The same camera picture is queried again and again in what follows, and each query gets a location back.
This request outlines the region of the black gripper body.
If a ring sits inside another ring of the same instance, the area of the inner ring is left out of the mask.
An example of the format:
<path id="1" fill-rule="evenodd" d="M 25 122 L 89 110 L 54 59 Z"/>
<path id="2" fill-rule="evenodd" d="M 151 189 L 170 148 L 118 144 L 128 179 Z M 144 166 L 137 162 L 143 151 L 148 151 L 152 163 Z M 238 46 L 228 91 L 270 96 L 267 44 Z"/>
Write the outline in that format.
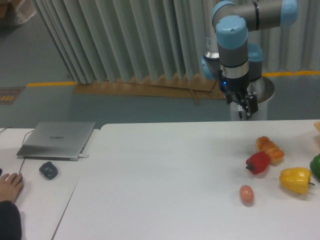
<path id="1" fill-rule="evenodd" d="M 224 94 L 225 92 L 230 92 L 232 95 L 232 103 L 236 103 L 240 106 L 240 110 L 238 110 L 238 114 L 240 118 L 246 117 L 245 107 L 246 107 L 246 98 L 249 95 L 253 95 L 254 93 L 248 92 L 249 86 L 249 73 L 247 72 L 245 75 L 238 78 L 228 78 L 223 75 L 223 71 L 218 71 L 218 81 L 219 81 L 219 90 Z"/>

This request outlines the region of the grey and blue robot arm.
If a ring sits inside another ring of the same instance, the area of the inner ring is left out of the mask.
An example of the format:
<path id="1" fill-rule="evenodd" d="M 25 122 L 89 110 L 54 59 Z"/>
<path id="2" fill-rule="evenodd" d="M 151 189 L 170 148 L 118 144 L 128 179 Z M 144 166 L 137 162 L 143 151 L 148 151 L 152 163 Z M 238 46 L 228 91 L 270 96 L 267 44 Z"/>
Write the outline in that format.
<path id="1" fill-rule="evenodd" d="M 295 0 L 255 0 L 236 5 L 217 3 L 211 15 L 213 46 L 201 59 L 204 75 L 218 82 L 234 116 L 249 120 L 275 91 L 262 76 L 263 50 L 248 42 L 249 32 L 292 25 L 298 18 Z"/>

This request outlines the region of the person's bare hand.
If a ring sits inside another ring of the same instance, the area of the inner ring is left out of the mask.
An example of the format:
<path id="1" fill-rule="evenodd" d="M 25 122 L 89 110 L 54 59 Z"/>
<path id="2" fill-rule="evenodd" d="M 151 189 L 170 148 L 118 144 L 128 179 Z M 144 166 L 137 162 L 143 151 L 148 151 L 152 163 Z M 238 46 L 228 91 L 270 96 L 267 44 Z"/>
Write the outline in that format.
<path id="1" fill-rule="evenodd" d="M 6 173 L 0 177 L 0 201 L 9 201 L 15 203 L 20 191 L 22 190 L 23 181 L 19 184 L 16 183 L 16 176 L 19 173 Z"/>

